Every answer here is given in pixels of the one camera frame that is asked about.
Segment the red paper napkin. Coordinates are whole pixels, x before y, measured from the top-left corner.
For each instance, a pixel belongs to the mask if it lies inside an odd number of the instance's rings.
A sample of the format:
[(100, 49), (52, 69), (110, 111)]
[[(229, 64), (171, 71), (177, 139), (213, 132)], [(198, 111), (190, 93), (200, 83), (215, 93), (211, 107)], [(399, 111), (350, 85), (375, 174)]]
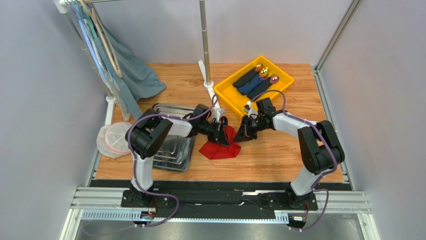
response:
[(209, 160), (221, 160), (236, 158), (241, 151), (241, 146), (234, 142), (233, 139), (237, 132), (232, 126), (225, 128), (225, 134), (229, 141), (229, 146), (224, 146), (219, 143), (207, 141), (200, 149), (199, 153)]

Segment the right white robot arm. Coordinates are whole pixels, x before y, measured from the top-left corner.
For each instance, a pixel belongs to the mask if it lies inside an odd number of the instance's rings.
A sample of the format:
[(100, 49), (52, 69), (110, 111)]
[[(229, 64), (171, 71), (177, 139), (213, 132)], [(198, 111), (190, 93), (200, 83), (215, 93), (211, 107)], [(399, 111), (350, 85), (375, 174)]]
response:
[(257, 112), (242, 118), (234, 142), (255, 140), (258, 132), (272, 129), (299, 141), (303, 167), (284, 192), (283, 202), (290, 209), (304, 205), (314, 187), (345, 161), (345, 152), (333, 124), (328, 120), (309, 121), (283, 109), (277, 110), (269, 98), (256, 102)]

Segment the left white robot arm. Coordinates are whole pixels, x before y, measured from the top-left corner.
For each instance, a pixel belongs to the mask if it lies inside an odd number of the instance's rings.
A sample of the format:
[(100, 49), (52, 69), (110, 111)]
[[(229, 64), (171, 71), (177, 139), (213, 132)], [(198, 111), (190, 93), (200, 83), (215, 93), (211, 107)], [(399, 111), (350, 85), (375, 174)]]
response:
[(130, 189), (123, 192), (121, 206), (124, 208), (148, 208), (156, 201), (178, 198), (170, 193), (153, 192), (154, 156), (169, 135), (192, 138), (198, 134), (207, 136), (209, 142), (230, 146), (225, 128), (225, 117), (209, 121), (212, 109), (198, 104), (187, 118), (160, 114), (147, 110), (125, 134), (126, 143), (133, 157)]

